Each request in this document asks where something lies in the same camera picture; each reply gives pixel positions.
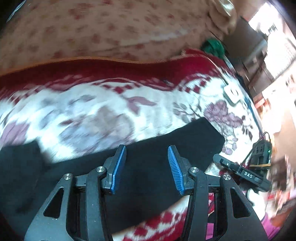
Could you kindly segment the pink sleeve right forearm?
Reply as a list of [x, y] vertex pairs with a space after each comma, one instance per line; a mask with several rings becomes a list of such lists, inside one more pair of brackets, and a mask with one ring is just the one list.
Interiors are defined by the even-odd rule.
[[284, 215], [279, 215], [274, 218], [269, 218], [267, 213], [264, 215], [261, 224], [263, 225], [268, 240], [272, 240], [279, 233], [286, 219]]

